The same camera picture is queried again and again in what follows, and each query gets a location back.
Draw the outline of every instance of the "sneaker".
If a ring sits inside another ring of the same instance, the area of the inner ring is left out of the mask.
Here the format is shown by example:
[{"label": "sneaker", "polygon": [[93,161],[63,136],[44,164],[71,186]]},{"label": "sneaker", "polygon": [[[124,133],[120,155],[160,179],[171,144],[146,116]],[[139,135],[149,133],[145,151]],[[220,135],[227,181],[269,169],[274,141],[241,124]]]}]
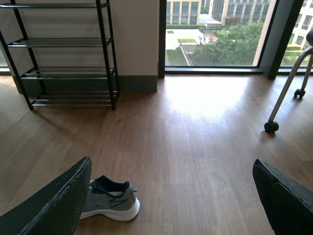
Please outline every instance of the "sneaker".
[{"label": "sneaker", "polygon": [[111,219],[128,221],[136,217],[140,203],[130,182],[116,183],[105,176],[91,180],[80,219],[102,214]]}]

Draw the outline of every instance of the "gray baseboard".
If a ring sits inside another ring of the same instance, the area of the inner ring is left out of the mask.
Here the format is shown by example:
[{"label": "gray baseboard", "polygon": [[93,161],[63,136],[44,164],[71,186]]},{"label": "gray baseboard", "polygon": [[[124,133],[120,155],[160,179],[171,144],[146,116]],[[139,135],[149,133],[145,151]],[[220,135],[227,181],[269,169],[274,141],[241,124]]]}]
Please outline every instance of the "gray baseboard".
[{"label": "gray baseboard", "polygon": [[157,76],[119,76],[121,92],[157,92]]},{"label": "gray baseboard", "polygon": [[[120,90],[121,92],[157,92],[157,75],[131,75],[131,76],[119,76]],[[39,81],[29,80],[23,81],[25,89],[28,93],[40,93],[41,87]],[[80,81],[45,81],[46,90],[49,92],[79,92],[79,91],[107,91],[105,81],[101,80],[80,80]]]}]

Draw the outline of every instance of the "black caster wheel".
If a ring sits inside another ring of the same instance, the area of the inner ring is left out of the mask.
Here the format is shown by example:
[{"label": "black caster wheel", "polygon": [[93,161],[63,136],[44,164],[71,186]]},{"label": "black caster wheel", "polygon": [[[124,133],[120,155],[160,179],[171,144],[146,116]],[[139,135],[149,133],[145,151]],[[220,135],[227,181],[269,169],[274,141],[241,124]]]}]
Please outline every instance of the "black caster wheel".
[{"label": "black caster wheel", "polygon": [[301,91],[300,95],[299,95],[299,99],[302,99],[302,97],[305,95],[305,91]]},{"label": "black caster wheel", "polygon": [[302,97],[305,95],[305,90],[302,89],[297,89],[294,93],[294,97],[296,98],[297,96],[299,96],[299,99],[302,99]]},{"label": "black caster wheel", "polygon": [[279,125],[276,121],[268,121],[264,124],[264,129],[267,133],[274,133],[279,129]]}]

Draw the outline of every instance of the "laminate flooring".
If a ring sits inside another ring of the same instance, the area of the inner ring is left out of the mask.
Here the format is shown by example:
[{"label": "laminate flooring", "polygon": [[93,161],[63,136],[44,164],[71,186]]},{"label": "laminate flooring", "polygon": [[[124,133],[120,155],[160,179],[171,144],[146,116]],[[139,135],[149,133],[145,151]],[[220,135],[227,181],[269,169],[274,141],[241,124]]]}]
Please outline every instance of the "laminate flooring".
[{"label": "laminate flooring", "polygon": [[253,177],[261,158],[313,190],[313,82],[295,78],[264,131],[286,76],[167,75],[157,93],[122,93],[115,111],[28,110],[0,77],[0,215],[84,156],[91,177],[130,181],[141,208],[129,222],[101,215],[75,235],[273,235]]}]

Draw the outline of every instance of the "white sole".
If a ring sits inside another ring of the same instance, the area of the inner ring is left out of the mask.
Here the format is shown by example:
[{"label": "white sole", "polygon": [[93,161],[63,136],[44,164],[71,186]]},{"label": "white sole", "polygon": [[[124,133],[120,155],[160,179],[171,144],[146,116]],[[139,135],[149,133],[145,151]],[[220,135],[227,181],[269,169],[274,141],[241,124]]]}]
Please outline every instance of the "white sole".
[{"label": "white sole", "polygon": [[136,198],[135,203],[133,206],[127,210],[127,211],[114,211],[114,210],[96,210],[96,211],[90,211],[81,213],[80,219],[85,219],[87,217],[96,215],[96,214],[102,214],[105,215],[108,218],[118,220],[118,221],[129,221],[136,217],[136,215],[139,212],[140,203],[138,199]]}]

